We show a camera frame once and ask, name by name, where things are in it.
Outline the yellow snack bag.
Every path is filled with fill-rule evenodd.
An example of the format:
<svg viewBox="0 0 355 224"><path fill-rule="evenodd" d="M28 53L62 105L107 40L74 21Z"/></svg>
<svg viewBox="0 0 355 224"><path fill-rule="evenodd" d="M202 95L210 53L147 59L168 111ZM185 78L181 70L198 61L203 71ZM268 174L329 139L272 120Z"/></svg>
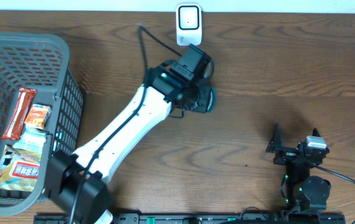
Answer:
<svg viewBox="0 0 355 224"><path fill-rule="evenodd" d="M41 154L5 146L0 159L0 189L31 192L40 171Z"/></svg>

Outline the red snack bar wrapper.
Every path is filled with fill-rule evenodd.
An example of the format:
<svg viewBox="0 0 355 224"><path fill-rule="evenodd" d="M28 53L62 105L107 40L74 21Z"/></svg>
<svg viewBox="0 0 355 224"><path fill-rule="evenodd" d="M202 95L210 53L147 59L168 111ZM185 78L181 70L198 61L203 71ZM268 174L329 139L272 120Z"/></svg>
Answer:
<svg viewBox="0 0 355 224"><path fill-rule="evenodd" d="M27 118L34 97L37 94L36 89L20 88L17 103L12 113L11 119L2 139L19 140L24 129L24 121Z"/></svg>

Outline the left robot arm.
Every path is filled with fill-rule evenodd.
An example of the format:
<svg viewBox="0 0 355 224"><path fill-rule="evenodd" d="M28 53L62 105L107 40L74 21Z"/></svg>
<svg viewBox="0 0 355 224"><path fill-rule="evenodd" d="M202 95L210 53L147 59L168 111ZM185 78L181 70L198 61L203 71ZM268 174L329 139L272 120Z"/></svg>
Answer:
<svg viewBox="0 0 355 224"><path fill-rule="evenodd" d="M94 139L49 160L45 194L69 214L69 223L111 223L108 184L130 151L175 108L208 113L215 93L214 61L167 60L148 68L125 109Z"/></svg>

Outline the orange small snack box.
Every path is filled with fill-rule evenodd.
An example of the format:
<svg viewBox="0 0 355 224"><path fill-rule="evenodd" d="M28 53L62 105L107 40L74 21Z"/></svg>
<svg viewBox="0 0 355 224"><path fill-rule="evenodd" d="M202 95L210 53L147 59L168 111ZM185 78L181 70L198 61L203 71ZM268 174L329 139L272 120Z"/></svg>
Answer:
<svg viewBox="0 0 355 224"><path fill-rule="evenodd" d="M33 104L24 124L28 128L44 129L51 112L52 108L50 106Z"/></svg>

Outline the light green tissue pack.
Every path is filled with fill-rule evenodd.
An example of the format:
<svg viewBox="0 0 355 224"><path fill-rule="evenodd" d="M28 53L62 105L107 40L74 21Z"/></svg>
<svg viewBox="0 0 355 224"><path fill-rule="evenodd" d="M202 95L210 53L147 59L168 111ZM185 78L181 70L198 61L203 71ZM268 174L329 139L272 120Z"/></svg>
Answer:
<svg viewBox="0 0 355 224"><path fill-rule="evenodd" d="M46 141L46 132L35 128L27 128L21 135L20 140L14 143L12 147L41 154Z"/></svg>

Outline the grey plastic shopping basket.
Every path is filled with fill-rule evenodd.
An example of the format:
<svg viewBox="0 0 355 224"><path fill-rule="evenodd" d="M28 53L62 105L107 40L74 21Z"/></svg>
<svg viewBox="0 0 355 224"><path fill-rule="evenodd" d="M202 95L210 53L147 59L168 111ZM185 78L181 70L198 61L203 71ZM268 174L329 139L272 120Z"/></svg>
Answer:
<svg viewBox="0 0 355 224"><path fill-rule="evenodd" d="M36 89L33 102L52 108L36 186L31 192L0 189L0 216L21 213L45 200L49 159L57 151L71 154L77 147L83 96L69 70L69 58L68 45L55 35L0 32L0 160L5 146L14 143L1 137L17 105L19 89Z"/></svg>

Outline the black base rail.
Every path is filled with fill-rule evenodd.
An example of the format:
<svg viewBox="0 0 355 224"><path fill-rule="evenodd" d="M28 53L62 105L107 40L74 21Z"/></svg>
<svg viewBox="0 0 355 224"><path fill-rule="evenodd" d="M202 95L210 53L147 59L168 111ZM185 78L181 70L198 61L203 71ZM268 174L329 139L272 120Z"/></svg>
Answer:
<svg viewBox="0 0 355 224"><path fill-rule="evenodd" d="M345 224L343 215L292 215L290 223L335 223ZM260 213L243 215L140 215L137 213L120 213L114 216L115 224L218 224L218 223L280 223L277 217Z"/></svg>

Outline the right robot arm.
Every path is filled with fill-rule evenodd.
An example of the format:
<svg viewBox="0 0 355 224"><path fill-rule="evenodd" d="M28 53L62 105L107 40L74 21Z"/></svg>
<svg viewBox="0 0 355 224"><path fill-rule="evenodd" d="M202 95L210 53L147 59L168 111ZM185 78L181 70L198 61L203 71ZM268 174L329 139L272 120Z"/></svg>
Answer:
<svg viewBox="0 0 355 224"><path fill-rule="evenodd" d="M287 204L284 216L326 210L331 184L324 178L310 174L310 169L322 164L329 153L325 140L316 128L311 136L300 141L296 147L287 147L283 145L280 126L276 125L266 152L275 155L274 164L285 166L281 187Z"/></svg>

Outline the blue mouthwash bottle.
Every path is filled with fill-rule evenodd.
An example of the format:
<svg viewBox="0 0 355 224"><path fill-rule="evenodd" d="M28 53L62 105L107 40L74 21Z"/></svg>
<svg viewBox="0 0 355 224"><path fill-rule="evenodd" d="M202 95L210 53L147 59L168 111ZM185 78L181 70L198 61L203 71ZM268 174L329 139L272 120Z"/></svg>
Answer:
<svg viewBox="0 0 355 224"><path fill-rule="evenodd" d="M197 108L195 111L199 113L210 113L214 108L215 101L215 88L209 85L200 86Z"/></svg>

